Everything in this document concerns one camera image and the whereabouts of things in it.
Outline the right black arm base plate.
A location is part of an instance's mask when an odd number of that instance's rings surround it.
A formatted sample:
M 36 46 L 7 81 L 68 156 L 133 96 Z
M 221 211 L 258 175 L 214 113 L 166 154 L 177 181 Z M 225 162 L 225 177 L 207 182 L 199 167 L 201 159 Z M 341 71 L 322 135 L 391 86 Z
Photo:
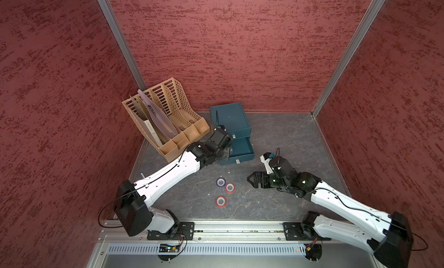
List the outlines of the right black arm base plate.
M 286 241 L 312 242 L 315 239 L 318 241 L 331 241 L 330 238 L 319 236 L 311 226 L 305 225 L 301 222 L 284 222 L 283 232 Z

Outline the white beige paper folder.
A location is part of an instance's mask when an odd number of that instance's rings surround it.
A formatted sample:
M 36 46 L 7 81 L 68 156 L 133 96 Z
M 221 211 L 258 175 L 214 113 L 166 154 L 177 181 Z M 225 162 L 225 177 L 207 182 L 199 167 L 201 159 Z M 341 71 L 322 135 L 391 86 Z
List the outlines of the white beige paper folder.
M 141 134 L 155 147 L 162 146 L 156 127 L 148 117 L 148 113 L 142 107 L 143 101 L 139 96 L 131 97 L 126 103 L 127 112 L 135 122 Z

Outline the right aluminium corner post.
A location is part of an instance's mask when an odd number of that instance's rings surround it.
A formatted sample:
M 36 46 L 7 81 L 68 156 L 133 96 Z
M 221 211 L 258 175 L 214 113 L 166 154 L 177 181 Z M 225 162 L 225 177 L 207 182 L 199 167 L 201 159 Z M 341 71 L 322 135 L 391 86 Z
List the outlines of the right aluminium corner post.
M 337 82 L 341 78 L 343 72 L 347 68 L 349 62 L 351 61 L 353 55 L 357 51 L 359 45 L 363 41 L 365 35 L 367 34 L 368 30 L 370 29 L 372 23 L 374 22 L 376 16 L 378 15 L 379 11 L 385 4 L 386 0 L 371 0 L 370 5 L 368 6 L 363 18 L 361 19 L 360 23 L 358 24 L 358 27 L 353 34 L 352 38 L 349 41 L 348 46 L 346 47 L 340 61 L 338 62 L 335 70 L 333 71 L 326 87 L 324 88 L 323 92 L 320 95 L 320 98 L 316 102 L 312 112 L 311 116 L 315 120 L 321 109 L 323 108 L 325 102 L 327 101 L 329 95 L 333 91 L 334 87 L 336 86 Z

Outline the red tape roll middle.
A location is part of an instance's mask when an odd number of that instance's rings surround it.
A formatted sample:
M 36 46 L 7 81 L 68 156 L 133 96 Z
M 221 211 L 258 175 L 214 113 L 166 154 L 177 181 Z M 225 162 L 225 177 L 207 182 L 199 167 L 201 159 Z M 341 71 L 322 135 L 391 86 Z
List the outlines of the red tape roll middle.
M 234 191 L 235 191 L 235 185 L 232 184 L 232 183 L 228 183 L 228 184 L 225 186 L 225 190 L 226 190 L 227 193 L 232 194 L 232 193 L 234 193 Z

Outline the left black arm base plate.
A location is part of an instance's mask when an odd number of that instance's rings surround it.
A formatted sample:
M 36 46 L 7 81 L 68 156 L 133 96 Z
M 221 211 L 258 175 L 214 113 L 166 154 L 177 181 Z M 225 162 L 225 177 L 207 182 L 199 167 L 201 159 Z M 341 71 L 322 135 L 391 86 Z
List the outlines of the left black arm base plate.
M 147 240 L 192 240 L 194 236 L 194 222 L 179 222 L 175 224 L 167 233 L 158 231 L 148 231 Z

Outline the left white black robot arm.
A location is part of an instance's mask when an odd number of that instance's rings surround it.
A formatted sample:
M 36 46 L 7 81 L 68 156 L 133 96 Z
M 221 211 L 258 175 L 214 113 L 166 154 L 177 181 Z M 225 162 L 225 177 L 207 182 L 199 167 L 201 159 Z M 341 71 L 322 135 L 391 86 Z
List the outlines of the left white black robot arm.
M 175 234 L 179 221 L 169 210 L 153 207 L 155 201 L 187 176 L 220 160 L 234 138 L 217 128 L 206 142 L 194 142 L 171 163 L 152 175 L 131 183 L 122 182 L 116 193 L 113 210 L 130 237 L 143 231 Z

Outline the aluminium corner post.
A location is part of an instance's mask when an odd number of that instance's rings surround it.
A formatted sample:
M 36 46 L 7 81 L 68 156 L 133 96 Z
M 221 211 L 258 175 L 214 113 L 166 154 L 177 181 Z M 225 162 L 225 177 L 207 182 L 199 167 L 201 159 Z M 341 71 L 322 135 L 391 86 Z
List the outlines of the aluminium corner post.
M 112 9 L 111 3 L 109 0 L 97 0 L 105 19 L 117 41 L 117 44 L 128 64 L 129 69 L 137 83 L 139 89 L 144 91 L 146 89 L 145 81 L 142 77 L 142 73 L 137 66 L 136 60 L 133 56 L 133 53 L 130 50 L 128 42 L 124 36 L 124 33 L 118 23 L 118 20 L 115 16 L 115 13 Z
M 358 24 L 358 27 L 353 34 L 352 38 L 349 41 L 348 46 L 346 47 L 340 61 L 338 62 L 335 70 L 333 71 L 326 87 L 324 88 L 323 92 L 320 95 L 320 98 L 316 102 L 312 112 L 311 116 L 315 120 L 321 109 L 323 108 L 325 102 L 327 101 L 329 95 L 333 91 L 334 87 L 336 86 L 337 82 L 341 78 L 343 72 L 347 68 L 349 62 L 351 61 L 353 55 L 357 51 L 359 45 L 363 41 L 365 35 L 367 34 L 368 30 L 370 29 L 372 23 L 374 22 L 376 16 L 378 15 L 379 11 L 385 4 L 386 0 L 371 0 L 370 5 L 368 6 L 363 18 L 361 19 L 360 23 Z

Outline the red tape roll front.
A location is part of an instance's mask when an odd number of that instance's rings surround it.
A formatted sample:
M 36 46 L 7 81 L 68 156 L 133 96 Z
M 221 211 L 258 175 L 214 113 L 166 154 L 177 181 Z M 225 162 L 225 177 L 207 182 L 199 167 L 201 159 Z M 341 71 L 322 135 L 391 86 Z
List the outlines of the red tape roll front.
M 217 199 L 216 199 L 217 207 L 224 208 L 226 206 L 226 204 L 227 204 L 227 200 L 224 196 L 217 197 Z

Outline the grey translucent folder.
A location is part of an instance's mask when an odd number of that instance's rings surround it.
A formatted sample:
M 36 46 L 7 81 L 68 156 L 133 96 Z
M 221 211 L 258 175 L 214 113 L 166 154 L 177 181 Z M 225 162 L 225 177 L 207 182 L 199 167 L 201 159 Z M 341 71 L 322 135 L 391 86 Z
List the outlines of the grey translucent folder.
M 174 138 L 178 132 L 173 126 L 168 116 L 152 101 L 143 91 L 138 90 L 138 95 L 150 112 L 150 116 L 157 128 L 169 139 Z

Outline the teal three drawer cabinet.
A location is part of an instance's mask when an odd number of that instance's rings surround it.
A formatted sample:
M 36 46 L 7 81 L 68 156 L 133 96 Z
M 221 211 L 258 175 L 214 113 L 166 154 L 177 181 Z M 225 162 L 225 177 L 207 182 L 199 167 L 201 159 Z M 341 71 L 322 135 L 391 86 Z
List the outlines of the teal three drawer cabinet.
M 210 107 L 212 127 L 224 126 L 233 137 L 232 155 L 229 160 L 220 160 L 221 165 L 239 164 L 253 160 L 255 153 L 250 141 L 252 127 L 241 103 Z

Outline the red tape roll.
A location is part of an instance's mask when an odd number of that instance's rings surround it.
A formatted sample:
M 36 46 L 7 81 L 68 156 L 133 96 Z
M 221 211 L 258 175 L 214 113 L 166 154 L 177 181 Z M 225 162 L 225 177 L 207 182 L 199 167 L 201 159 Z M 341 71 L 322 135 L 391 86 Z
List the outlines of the red tape roll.
M 224 196 L 217 197 L 217 199 L 216 199 L 217 207 L 224 208 L 226 206 L 226 204 L 227 204 L 227 200 Z
M 225 190 L 226 190 L 227 193 L 232 194 L 232 193 L 234 193 L 234 191 L 235 191 L 235 185 L 232 184 L 232 183 L 228 183 L 228 184 L 225 186 Z

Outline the beige plastic file organizer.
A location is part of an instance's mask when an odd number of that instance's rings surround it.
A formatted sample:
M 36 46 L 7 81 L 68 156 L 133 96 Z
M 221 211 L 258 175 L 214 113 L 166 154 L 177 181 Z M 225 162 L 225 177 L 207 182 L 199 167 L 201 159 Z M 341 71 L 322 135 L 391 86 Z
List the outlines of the beige plastic file organizer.
M 174 138 L 167 138 L 157 128 L 149 110 L 143 103 L 142 107 L 156 127 L 157 134 L 163 144 L 160 147 L 153 147 L 167 162 L 172 162 L 190 143 L 199 141 L 210 132 L 210 127 L 205 119 L 191 108 L 184 89 L 177 79 L 169 78 L 143 92 L 163 110 L 178 132 Z M 126 103 L 129 99 L 122 102 L 126 111 Z

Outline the left aluminium corner post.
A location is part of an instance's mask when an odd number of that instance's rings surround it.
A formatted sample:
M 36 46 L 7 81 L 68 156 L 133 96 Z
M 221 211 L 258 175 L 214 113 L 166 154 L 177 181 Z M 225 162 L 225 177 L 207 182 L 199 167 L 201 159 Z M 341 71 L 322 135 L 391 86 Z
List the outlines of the left aluminium corner post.
M 115 16 L 115 13 L 112 9 L 111 3 L 109 0 L 97 0 L 105 19 L 117 41 L 117 44 L 128 64 L 129 69 L 137 83 L 139 89 L 144 91 L 146 89 L 145 81 L 142 77 L 142 73 L 137 66 L 136 60 L 133 56 L 133 53 L 130 50 L 128 42 L 124 36 L 124 33 L 118 23 L 118 20 Z

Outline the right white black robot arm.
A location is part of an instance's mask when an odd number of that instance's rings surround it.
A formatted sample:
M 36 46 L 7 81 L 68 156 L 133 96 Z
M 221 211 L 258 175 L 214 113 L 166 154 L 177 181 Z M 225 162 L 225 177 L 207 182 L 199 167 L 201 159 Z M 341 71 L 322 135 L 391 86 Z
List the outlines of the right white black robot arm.
M 291 237 L 317 241 L 334 239 L 371 253 L 387 268 L 406 268 L 414 243 L 406 216 L 373 209 L 341 193 L 319 177 L 298 172 L 287 159 L 267 152 L 260 158 L 263 172 L 253 172 L 247 181 L 254 188 L 276 189 L 314 203 L 344 220 L 308 212 L 295 229 L 284 228 Z

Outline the purple tape roll back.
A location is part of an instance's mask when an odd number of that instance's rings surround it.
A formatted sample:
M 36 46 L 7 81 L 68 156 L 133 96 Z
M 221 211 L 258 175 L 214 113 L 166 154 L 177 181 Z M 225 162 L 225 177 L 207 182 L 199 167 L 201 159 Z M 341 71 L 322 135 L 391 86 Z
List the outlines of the purple tape roll back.
M 226 186 L 226 180 L 223 177 L 220 177 L 216 180 L 216 185 L 218 188 L 224 188 Z

